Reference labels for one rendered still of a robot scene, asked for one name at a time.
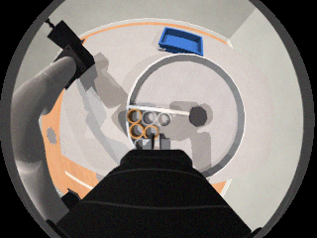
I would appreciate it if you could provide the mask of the blue plastic crate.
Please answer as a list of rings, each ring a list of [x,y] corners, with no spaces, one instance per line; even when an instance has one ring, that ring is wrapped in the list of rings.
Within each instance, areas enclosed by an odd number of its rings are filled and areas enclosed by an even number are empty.
[[[195,54],[203,57],[202,37],[185,31],[164,27],[158,44],[160,52]]]

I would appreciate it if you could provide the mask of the bronze bushing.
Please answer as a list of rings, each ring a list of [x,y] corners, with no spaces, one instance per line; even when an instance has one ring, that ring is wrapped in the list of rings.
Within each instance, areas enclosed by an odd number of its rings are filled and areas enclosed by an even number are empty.
[[[137,112],[137,111],[135,111],[135,110],[139,111],[139,113],[140,113],[140,115],[141,115],[138,122],[135,122],[135,121],[133,120],[133,118],[132,118],[133,113],[134,113],[134,112]],[[138,109],[131,109],[131,110],[128,112],[128,114],[127,114],[128,121],[129,121],[130,123],[133,123],[133,124],[141,123],[141,122],[142,122],[142,114],[143,114],[143,113],[141,113],[141,111],[138,110]]]
[[[148,127],[145,128],[145,130],[144,130],[144,136],[145,136],[145,138],[148,138],[148,137],[149,137],[149,135],[148,135],[147,132],[146,132],[147,128],[149,128],[149,127],[155,127],[155,128],[157,129],[158,134],[157,134],[157,136],[155,136],[155,139],[156,139],[156,138],[159,136],[159,129],[158,129],[158,127],[155,126],[155,125],[151,125],[151,126],[148,126]]]
[[[135,132],[134,132],[134,127],[136,126],[136,125],[139,125],[141,128],[142,128],[142,130],[143,130],[143,133],[142,133],[142,135],[137,135],[137,134],[135,134]],[[144,135],[144,130],[145,130],[145,126],[143,125],[143,124],[133,124],[133,125],[131,125],[131,127],[130,127],[130,129],[129,129],[129,133],[130,133],[130,135],[131,135],[131,137],[133,137],[133,138],[135,138],[135,139],[139,139],[139,138],[141,138],[143,135]]]

